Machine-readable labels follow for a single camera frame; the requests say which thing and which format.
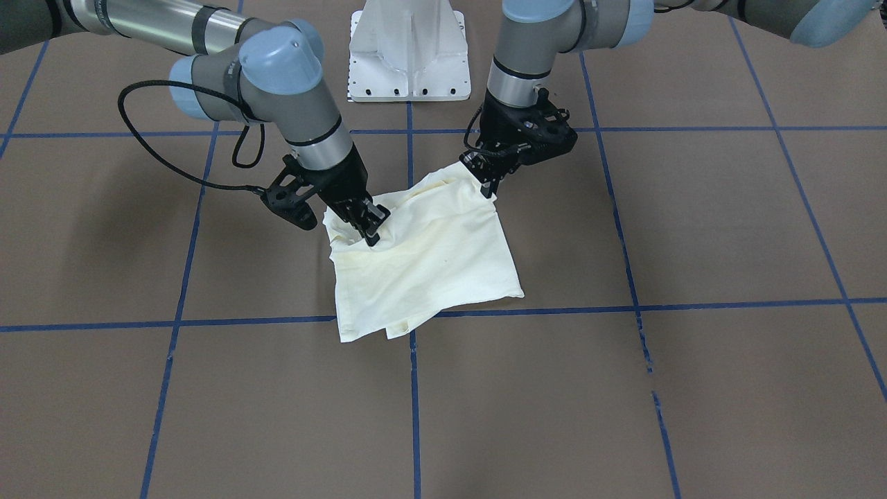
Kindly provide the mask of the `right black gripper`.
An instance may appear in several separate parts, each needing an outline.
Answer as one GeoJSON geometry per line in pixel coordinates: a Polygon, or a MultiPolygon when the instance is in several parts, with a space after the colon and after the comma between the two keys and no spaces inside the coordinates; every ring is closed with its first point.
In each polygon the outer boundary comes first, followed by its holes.
{"type": "Polygon", "coordinates": [[[343,221],[359,225],[359,234],[369,247],[376,245],[380,240],[379,229],[391,212],[383,205],[374,204],[369,195],[367,168],[357,146],[351,146],[348,155],[332,168],[305,170],[307,178],[319,187],[316,195],[343,221]]]}

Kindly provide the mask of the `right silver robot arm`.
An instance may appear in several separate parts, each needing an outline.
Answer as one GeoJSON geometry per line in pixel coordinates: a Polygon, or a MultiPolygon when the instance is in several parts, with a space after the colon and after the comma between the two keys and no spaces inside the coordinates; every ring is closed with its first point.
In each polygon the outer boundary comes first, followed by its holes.
{"type": "Polygon", "coordinates": [[[197,119],[272,124],[289,145],[284,168],[267,187],[215,184],[247,191],[301,229],[317,225],[308,199],[317,195],[368,245],[379,240],[389,211],[367,192],[367,170],[324,82],[324,45],[310,23],[272,23],[193,1],[3,1],[2,53],[73,33],[118,35],[180,54],[169,77],[127,86],[117,107],[132,136],[147,148],[125,110],[144,87],[167,87],[179,109],[197,119]]]}

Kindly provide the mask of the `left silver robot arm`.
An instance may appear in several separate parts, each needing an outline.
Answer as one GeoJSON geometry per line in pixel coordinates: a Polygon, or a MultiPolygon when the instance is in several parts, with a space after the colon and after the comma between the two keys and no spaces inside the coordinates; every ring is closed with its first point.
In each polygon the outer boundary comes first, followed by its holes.
{"type": "Polygon", "coordinates": [[[657,14],[713,12],[821,48],[839,41],[873,10],[872,1],[504,1],[484,102],[470,120],[479,137],[460,161],[486,198],[521,166],[566,155],[577,142],[570,114],[552,104],[556,57],[615,49],[645,37],[657,14]]]}

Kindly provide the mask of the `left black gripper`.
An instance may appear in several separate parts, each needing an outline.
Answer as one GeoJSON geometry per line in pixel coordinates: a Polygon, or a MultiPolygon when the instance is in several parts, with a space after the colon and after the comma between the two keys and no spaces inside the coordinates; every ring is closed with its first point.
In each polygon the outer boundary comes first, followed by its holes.
{"type": "Polygon", "coordinates": [[[520,166],[538,164],[568,154],[579,139],[568,124],[570,112],[551,104],[550,92],[534,92],[529,107],[510,107],[486,91],[465,135],[466,151],[459,160],[481,183],[481,194],[491,199],[501,180],[520,166]]]}

